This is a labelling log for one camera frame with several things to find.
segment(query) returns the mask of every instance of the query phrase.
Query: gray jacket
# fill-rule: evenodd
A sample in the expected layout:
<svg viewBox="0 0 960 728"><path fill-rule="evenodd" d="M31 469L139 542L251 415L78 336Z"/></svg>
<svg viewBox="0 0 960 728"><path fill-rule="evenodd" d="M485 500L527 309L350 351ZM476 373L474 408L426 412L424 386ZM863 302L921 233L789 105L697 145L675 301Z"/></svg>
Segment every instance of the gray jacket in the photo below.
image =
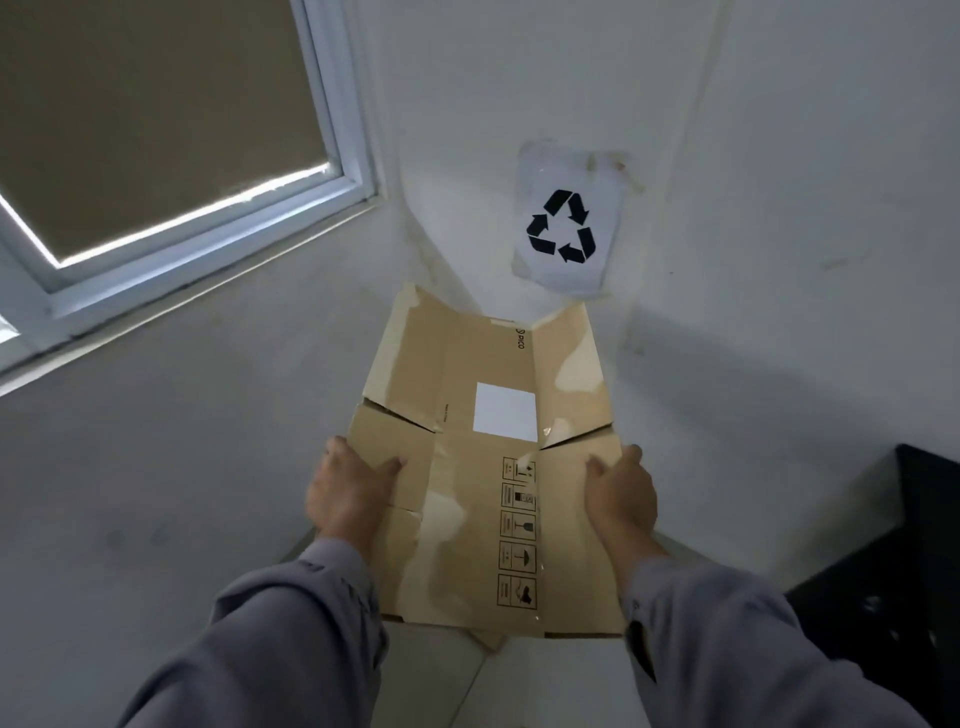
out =
<svg viewBox="0 0 960 728"><path fill-rule="evenodd" d="M649 559L622 606L653 728L926 725L855 665L828 660L783 596L749 573ZM363 559L320 539L231 585L209 629L147 681L120 724L367 726L387 646Z"/></svg>

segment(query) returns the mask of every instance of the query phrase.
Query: windowsill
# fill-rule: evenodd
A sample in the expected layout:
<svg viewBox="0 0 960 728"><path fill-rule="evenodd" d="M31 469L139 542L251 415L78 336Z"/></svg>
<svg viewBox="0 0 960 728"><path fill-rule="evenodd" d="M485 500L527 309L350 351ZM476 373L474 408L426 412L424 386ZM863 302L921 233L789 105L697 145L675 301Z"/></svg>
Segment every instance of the windowsill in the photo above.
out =
<svg viewBox="0 0 960 728"><path fill-rule="evenodd" d="M265 265L270 261L286 255L302 245L317 241L325 233L339 228L355 217L369 212L383 202L383 198L376 196L362 203L348 207L323 221L307 228L305 231L278 240L273 245L238 260L216 273L176 290L156 301L146 303L128 313L116 317L101 326L79 336L48 352L38 354L32 359L11 366L0 372L0 397L15 389L29 384L40 377L59 369L64 364L80 358L84 354L96 351L120 336L123 336L144 324L163 316L182 305L186 305L206 293L246 275L250 271ZM6 342L15 343L15 339Z"/></svg>

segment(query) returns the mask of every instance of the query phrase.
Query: white floor tile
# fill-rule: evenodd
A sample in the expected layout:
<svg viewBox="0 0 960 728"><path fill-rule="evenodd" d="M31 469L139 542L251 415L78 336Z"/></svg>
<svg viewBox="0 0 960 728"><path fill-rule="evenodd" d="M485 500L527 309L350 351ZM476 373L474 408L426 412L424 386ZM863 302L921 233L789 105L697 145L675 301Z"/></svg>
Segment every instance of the white floor tile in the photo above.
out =
<svg viewBox="0 0 960 728"><path fill-rule="evenodd" d="M487 658L453 728L647 728L622 640L513 638Z"/></svg>
<svg viewBox="0 0 960 728"><path fill-rule="evenodd" d="M448 728L486 650L458 629L388 622L387 631L372 728Z"/></svg>

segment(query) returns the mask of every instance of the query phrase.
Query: window frame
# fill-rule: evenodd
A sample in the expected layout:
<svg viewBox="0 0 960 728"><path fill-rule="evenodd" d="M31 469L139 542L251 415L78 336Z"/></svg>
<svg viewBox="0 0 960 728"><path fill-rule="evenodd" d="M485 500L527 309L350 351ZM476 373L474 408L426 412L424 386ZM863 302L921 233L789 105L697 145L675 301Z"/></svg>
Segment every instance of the window frame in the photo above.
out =
<svg viewBox="0 0 960 728"><path fill-rule="evenodd" d="M19 332L0 343L0 369L69 341L374 196L370 149L342 0L290 0L290 5L329 168L59 268L69 271L65 276L39 275L36 260L25 260L25 255L42 259L42 253L0 206L0 315ZM46 260L43 263L58 270Z"/></svg>

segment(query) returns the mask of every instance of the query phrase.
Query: window pane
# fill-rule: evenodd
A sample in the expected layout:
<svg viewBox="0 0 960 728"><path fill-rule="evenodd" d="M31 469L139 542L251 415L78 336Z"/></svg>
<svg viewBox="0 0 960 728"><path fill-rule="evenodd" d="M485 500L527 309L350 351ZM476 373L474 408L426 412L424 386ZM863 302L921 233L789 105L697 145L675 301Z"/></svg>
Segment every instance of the window pane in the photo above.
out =
<svg viewBox="0 0 960 728"><path fill-rule="evenodd" d="M289 0L0 0L0 109L59 261L327 160Z"/></svg>

